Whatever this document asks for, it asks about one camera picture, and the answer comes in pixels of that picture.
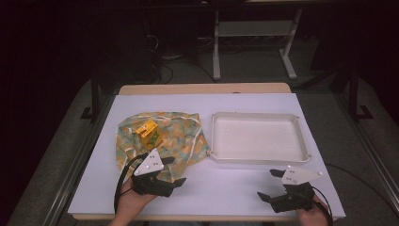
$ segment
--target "white table surface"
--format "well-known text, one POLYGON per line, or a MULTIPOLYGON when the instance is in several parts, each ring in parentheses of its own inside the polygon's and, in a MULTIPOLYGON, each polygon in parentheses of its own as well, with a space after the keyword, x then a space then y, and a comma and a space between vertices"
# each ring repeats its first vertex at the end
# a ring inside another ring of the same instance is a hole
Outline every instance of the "white table surface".
MULTIPOLYGON (((211 146, 212 115, 216 112, 290 113, 299 117, 311 160, 300 166, 322 171, 324 177, 311 184, 327 197, 335 218, 344 218, 340 199, 311 135, 295 94, 168 94, 119 95, 111 107, 91 158, 74 194, 68 213, 78 219, 112 218, 114 194, 120 177, 116 164, 115 135, 118 124, 141 112, 180 111, 199 113, 204 135, 211 146)), ((257 192, 271 197, 283 195, 280 178, 269 170, 286 170, 286 165, 220 164, 206 158, 190 166, 182 187, 169 198, 150 202, 137 219, 152 220, 291 220, 295 211, 276 214, 257 192)))

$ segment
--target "small yellow toy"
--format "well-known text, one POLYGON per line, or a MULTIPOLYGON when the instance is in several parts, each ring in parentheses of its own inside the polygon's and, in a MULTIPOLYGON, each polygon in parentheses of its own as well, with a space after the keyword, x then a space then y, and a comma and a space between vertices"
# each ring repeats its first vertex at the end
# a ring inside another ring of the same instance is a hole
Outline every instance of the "small yellow toy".
POLYGON ((155 121, 148 120, 136 129, 140 142, 147 150, 152 150, 161 143, 158 124, 155 121))

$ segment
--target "yellow patterned fabric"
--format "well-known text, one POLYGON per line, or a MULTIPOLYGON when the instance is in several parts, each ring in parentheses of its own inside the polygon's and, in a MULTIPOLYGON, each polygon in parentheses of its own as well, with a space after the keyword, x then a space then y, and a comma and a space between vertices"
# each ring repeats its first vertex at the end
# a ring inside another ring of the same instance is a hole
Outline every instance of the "yellow patterned fabric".
MULTIPOLYGON (((148 153, 139 141, 136 129, 148 120, 158 124, 161 144, 157 150, 162 158, 173 156, 172 164, 165 166, 159 180, 173 182, 180 179, 187 166, 207 156, 209 146, 203 135, 199 114, 182 112, 148 112, 134 115, 119 124, 117 132, 117 165, 122 169, 134 157, 148 153)), ((135 162, 126 175, 130 177, 135 162)))

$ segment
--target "power cord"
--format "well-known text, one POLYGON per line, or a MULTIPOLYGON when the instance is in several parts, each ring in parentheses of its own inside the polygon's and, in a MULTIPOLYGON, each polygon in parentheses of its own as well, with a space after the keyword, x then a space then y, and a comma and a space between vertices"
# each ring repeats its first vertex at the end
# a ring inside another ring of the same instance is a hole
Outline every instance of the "power cord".
POLYGON ((169 62, 168 64, 191 64, 191 65, 197 66, 198 68, 202 69, 214 83, 216 82, 215 79, 198 63, 190 62, 190 61, 181 61, 181 62, 169 62))
POLYGON ((150 38, 150 41, 149 41, 150 45, 151 45, 151 39, 155 40, 155 46, 153 48, 150 48, 150 52, 155 52, 155 50, 159 46, 159 39, 156 38, 156 36, 154 36, 154 35, 147 35, 147 38, 150 38))
POLYGON ((162 77, 162 74, 159 73, 159 78, 161 79, 161 82, 163 84, 168 84, 173 79, 174 72, 173 72, 173 70, 170 67, 168 67, 165 64, 162 64, 161 67, 164 67, 164 68, 166 68, 166 69, 168 69, 170 71, 170 77, 169 77, 169 79, 167 81, 165 81, 164 78, 162 77))
POLYGON ((323 214, 325 215, 328 226, 333 226, 334 219, 332 218, 331 206, 329 205, 328 200, 326 199, 326 196, 319 189, 317 189, 316 187, 312 186, 311 188, 315 189, 317 192, 319 192, 323 196, 323 199, 326 202, 328 210, 325 208, 325 206, 322 203, 316 202, 314 199, 310 199, 309 197, 307 197, 305 195, 302 195, 300 193, 294 193, 293 195, 296 195, 298 197, 301 197, 303 199, 306 199, 306 200, 311 201, 312 203, 314 203, 317 206, 317 208, 319 208, 323 212, 323 214))
POLYGON ((399 214, 398 212, 392 207, 391 203, 385 199, 384 196, 381 195, 381 193, 379 193, 375 188, 373 188, 371 185, 369 185, 367 182, 365 182, 364 180, 362 180, 361 178, 359 178, 357 175, 355 175, 354 173, 352 173, 351 171, 329 164, 329 163, 325 163, 326 166, 328 167, 332 167, 335 168, 337 170, 341 170, 343 172, 346 172, 347 174, 351 175, 352 177, 358 179, 360 182, 362 182, 364 185, 366 185, 367 187, 369 187, 385 204, 387 204, 387 206, 391 209, 391 211, 395 214, 395 216, 399 219, 399 214))

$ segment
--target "table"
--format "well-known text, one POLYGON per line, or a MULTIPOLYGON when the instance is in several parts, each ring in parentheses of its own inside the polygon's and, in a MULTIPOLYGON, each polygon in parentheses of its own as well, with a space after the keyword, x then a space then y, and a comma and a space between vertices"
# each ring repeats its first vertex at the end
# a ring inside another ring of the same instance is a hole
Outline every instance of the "table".
MULTIPOLYGON (((68 213, 77 219, 109 219, 114 216, 113 199, 120 171, 115 157, 117 125, 145 111, 199 113, 204 135, 211 140, 212 115, 216 112, 291 113, 300 118, 311 160, 301 168, 319 170, 324 177, 311 184, 327 196, 333 217, 344 218, 341 202, 326 166, 311 136, 296 95, 286 84, 190 84, 126 86, 115 98, 104 128, 68 213)), ((257 191, 271 197, 282 195, 279 178, 269 170, 286 170, 286 165, 220 164, 206 158, 190 166, 182 187, 169 198, 158 197, 137 216, 137 220, 198 221, 282 221, 294 220, 294 211, 276 214, 262 202, 257 191)))

